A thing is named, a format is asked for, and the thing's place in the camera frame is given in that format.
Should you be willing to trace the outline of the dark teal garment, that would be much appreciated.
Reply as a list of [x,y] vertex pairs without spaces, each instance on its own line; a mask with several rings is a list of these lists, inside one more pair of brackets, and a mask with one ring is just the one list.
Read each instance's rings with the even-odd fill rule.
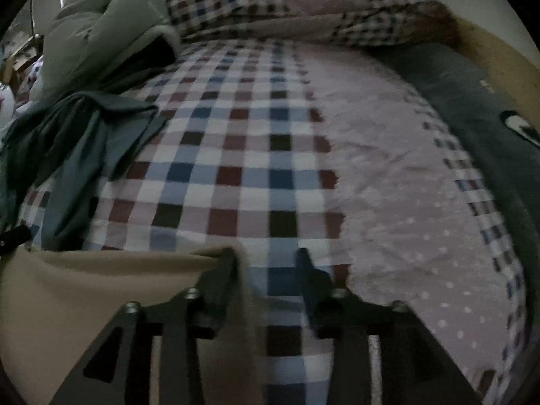
[[152,103],[96,91],[36,104],[1,140],[1,231],[15,227],[28,191],[52,179],[41,246],[80,249],[101,179],[120,178],[166,124]]

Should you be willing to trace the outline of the plaid folded quilt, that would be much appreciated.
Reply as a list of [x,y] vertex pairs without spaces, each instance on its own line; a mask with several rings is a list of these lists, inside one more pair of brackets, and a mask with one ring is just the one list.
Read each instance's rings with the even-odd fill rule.
[[450,43],[459,37],[437,0],[167,0],[185,42],[290,39],[353,47]]

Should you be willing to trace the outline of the plaid checkered bed sheet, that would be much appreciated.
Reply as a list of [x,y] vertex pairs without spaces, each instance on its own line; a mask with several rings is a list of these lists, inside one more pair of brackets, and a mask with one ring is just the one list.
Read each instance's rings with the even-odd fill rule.
[[[309,327],[301,248],[361,300],[407,303],[479,404],[506,402],[523,268],[474,157],[413,86],[359,52],[227,39],[190,44],[113,95],[156,105],[167,124],[101,179],[84,242],[66,251],[242,250],[234,294],[246,281],[261,404],[329,404],[333,345]],[[45,250],[53,184],[20,209],[28,250]]]

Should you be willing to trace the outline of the stacked cardboard boxes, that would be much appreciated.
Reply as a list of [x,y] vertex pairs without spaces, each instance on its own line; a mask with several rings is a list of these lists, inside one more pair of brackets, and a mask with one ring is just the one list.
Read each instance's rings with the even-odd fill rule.
[[1,64],[1,84],[16,91],[27,75],[30,67],[41,57],[43,36],[18,32],[8,40],[3,48],[4,60]]

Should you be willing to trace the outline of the wooden headboard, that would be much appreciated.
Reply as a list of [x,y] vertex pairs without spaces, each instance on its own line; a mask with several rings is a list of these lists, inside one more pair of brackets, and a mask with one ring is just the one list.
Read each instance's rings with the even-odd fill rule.
[[492,33],[456,18],[462,44],[459,52],[487,73],[488,82],[508,94],[517,111],[539,128],[539,69]]

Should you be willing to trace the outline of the dark teal penguin pillow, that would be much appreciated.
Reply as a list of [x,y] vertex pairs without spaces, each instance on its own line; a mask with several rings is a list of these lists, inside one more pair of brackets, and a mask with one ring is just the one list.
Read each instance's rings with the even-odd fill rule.
[[430,43],[373,54],[439,113],[481,169],[507,220],[523,268],[539,277],[539,150],[509,130],[504,96],[481,86],[484,73],[453,49]]

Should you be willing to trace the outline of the tan khaki garment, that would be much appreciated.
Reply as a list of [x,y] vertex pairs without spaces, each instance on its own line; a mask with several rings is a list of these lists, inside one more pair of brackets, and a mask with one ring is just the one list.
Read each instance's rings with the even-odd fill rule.
[[[1,360],[28,404],[47,404],[122,304],[167,302],[230,245],[194,251],[17,251],[1,267]],[[224,329],[198,343],[208,404],[263,403],[252,297],[240,281]]]

